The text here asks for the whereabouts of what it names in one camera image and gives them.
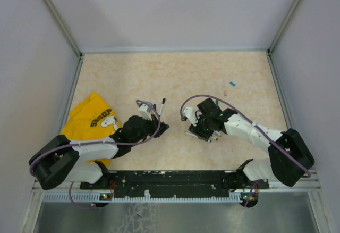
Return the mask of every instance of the aluminum frame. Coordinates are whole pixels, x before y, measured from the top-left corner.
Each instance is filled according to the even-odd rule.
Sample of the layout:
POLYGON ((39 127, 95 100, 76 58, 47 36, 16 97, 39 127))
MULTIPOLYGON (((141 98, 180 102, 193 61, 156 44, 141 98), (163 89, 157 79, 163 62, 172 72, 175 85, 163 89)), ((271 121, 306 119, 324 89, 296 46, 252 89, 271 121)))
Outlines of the aluminum frame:
MULTIPOLYGON (((50 12, 52 18, 55 20, 56 25, 59 27, 60 31, 62 32, 63 36, 65 37, 65 40, 68 42, 68 44, 73 48, 75 54, 79 57, 78 65, 75 69, 73 82, 71 85, 71 88, 69 90, 69 95, 67 97, 67 100, 65 101, 64 111, 62 113, 61 121, 59 122, 58 130, 61 130, 61 128, 64 126, 65 122, 67 121, 67 115, 71 107, 73 95, 75 92, 75 87, 77 85, 77 81, 79 78, 80 70, 82 67, 83 62, 83 55, 80 52, 77 43, 72 36, 71 32, 69 31, 67 25, 63 21, 62 17, 60 16, 58 10, 54 6, 53 2, 51 0, 43 0, 45 3, 48 11, 50 12)), ((279 72, 277 71, 275 61, 272 57, 273 51, 275 50, 276 45, 280 41, 282 35, 284 34, 285 30, 288 28, 288 25, 290 21, 293 19, 295 12, 298 10, 299 5, 301 4, 302 0, 295 0, 291 9, 289 10, 285 20, 283 21, 276 37, 274 38, 270 48, 268 48, 267 51, 267 57, 269 66, 273 75, 275 87, 278 93, 278 97, 282 106, 284 118, 286 120, 287 126, 293 127, 294 121, 293 117, 291 115, 291 111, 289 108, 289 104, 287 102, 283 86, 280 80, 279 72)), ((269 189, 268 190, 262 190, 263 192, 308 192, 312 211, 314 214, 314 217, 316 219, 316 223, 318 226, 318 229, 320 232, 328 232, 332 233, 335 232, 335 227, 333 222, 329 221, 330 212, 328 209, 328 205, 325 201, 325 197, 323 195, 323 192, 321 190, 321 186, 319 184, 317 174, 315 170, 311 170, 312 172, 312 178, 310 179, 301 179, 297 185, 293 188, 288 188, 284 185, 282 185, 278 181, 270 181, 269 182, 269 189)), ((74 190, 76 192, 89 192, 88 190, 80 190, 80 184, 74 184, 74 190)), ((57 192, 60 195, 65 195, 65 193, 68 191, 69 185, 67 184, 61 184, 58 188, 55 188, 53 192, 57 192)), ((37 217, 40 211, 41 203, 43 202, 44 196, 47 192, 43 191, 39 185, 38 182, 35 182, 31 196, 29 199, 28 208, 26 211, 25 218, 22 222, 22 227, 20 232, 33 232, 37 217)))

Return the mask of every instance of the metal floor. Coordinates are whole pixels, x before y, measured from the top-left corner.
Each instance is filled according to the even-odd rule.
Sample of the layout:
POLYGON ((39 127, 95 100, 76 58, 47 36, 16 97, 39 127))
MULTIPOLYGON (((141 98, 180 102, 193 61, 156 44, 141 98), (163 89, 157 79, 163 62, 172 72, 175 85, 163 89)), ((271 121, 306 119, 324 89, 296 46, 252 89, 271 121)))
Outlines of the metal floor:
POLYGON ((43 203, 38 232, 184 233, 318 232, 307 193, 260 193, 257 206, 240 204, 116 203, 82 210, 71 203, 43 203))

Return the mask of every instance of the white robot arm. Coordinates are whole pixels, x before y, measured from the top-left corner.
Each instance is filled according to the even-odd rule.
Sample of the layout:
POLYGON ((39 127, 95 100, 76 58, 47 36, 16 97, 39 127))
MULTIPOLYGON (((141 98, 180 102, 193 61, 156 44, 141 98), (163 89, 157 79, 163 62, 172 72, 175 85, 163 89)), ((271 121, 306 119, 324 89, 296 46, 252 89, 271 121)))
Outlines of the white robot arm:
POLYGON ((197 107, 198 110, 192 107, 183 110, 182 120, 191 123, 187 134, 207 142, 218 139, 222 133, 234 135, 268 154, 267 159, 248 160, 242 165, 241 170, 249 181, 277 178, 292 187, 305 173, 301 168, 308 170, 314 165, 313 156, 294 129, 279 131, 250 123, 235 110, 222 111, 211 98, 197 107))
POLYGON ((152 103, 137 101, 137 105, 141 116, 131 116, 107 138, 78 141, 56 136, 30 159, 30 173, 44 190, 63 182, 98 182, 108 173, 98 159, 121 157, 133 146, 160 137, 169 128, 160 121, 157 112, 152 113, 152 103))

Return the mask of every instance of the white marker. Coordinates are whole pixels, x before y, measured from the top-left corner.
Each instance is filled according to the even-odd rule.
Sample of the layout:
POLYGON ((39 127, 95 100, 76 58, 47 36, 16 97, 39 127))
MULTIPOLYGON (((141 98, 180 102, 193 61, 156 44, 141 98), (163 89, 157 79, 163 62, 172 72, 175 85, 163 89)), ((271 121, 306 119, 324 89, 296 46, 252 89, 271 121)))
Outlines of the white marker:
POLYGON ((163 101, 161 102, 161 106, 160 106, 160 110, 159 110, 159 116, 161 116, 161 114, 162 114, 164 103, 165 103, 165 98, 163 98, 163 101))

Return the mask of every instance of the black motor joint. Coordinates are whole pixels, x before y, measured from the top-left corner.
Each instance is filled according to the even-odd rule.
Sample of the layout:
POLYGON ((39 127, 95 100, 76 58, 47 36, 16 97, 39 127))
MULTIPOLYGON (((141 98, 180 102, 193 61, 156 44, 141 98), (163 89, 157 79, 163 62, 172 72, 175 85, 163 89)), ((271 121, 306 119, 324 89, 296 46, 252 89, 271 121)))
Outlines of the black motor joint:
POLYGON ((251 161, 253 161, 253 159, 246 160, 235 172, 228 174, 228 176, 222 180, 223 186, 232 192, 236 189, 246 189, 252 186, 253 182, 250 181, 243 172, 245 166, 251 161))
MULTIPOLYGON (((118 143, 138 143, 152 136, 158 127, 158 119, 151 115, 152 120, 143 119, 141 116, 131 116, 122 128, 119 128, 110 138, 114 139, 118 143)), ((161 122, 159 130, 155 134, 155 138, 160 137, 167 129, 169 125, 161 122)), ((134 145, 117 145, 118 152, 114 157, 121 157, 131 151, 134 145)))
POLYGON ((235 110, 230 108, 222 111, 219 106, 211 99, 207 98, 197 105, 200 115, 197 115, 196 126, 190 125, 189 132, 195 134, 199 139, 209 141, 214 131, 221 131, 227 134, 224 123, 228 121, 233 114, 237 114, 235 110))

